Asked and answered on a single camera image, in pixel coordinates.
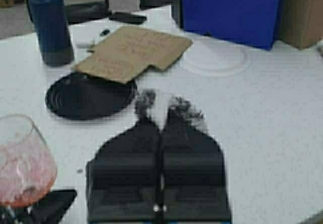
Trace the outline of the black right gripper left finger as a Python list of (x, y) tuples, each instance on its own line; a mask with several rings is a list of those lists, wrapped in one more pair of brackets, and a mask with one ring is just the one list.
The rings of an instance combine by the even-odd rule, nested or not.
[(88, 223), (153, 222), (158, 127), (149, 119), (106, 141), (86, 165)]

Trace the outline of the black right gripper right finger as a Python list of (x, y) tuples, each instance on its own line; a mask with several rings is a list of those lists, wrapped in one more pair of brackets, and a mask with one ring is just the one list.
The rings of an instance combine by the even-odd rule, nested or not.
[(231, 223), (225, 159), (214, 138), (170, 113), (161, 139), (165, 221)]

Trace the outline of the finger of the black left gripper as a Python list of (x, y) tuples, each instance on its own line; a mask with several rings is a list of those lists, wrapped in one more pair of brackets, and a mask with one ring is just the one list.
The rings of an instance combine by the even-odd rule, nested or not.
[(24, 223), (60, 223), (76, 197), (75, 189), (50, 191), (32, 205)]

